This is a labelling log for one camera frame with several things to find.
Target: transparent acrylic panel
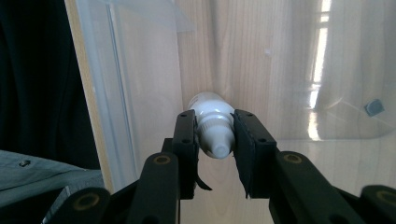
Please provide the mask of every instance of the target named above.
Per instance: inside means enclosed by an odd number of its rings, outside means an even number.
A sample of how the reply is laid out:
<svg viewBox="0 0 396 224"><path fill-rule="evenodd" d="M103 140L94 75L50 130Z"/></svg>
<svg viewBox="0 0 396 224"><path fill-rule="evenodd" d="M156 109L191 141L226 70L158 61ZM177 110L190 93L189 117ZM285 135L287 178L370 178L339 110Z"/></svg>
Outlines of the transparent acrylic panel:
<svg viewBox="0 0 396 224"><path fill-rule="evenodd" d="M396 188L396 1L78 0L78 11L115 189L201 91L256 114L340 189ZM232 155L201 153L199 173L214 190L182 202L182 223L271 223L266 200L245 200Z"/></svg>

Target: dark fabric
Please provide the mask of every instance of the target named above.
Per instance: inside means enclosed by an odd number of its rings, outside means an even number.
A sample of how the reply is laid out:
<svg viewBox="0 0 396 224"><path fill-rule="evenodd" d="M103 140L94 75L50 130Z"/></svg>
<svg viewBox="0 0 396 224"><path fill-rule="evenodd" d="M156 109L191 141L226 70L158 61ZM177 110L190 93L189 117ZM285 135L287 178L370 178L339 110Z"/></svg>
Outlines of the dark fabric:
<svg viewBox="0 0 396 224"><path fill-rule="evenodd" d="M0 0L0 148L99 168L63 0Z"/></svg>

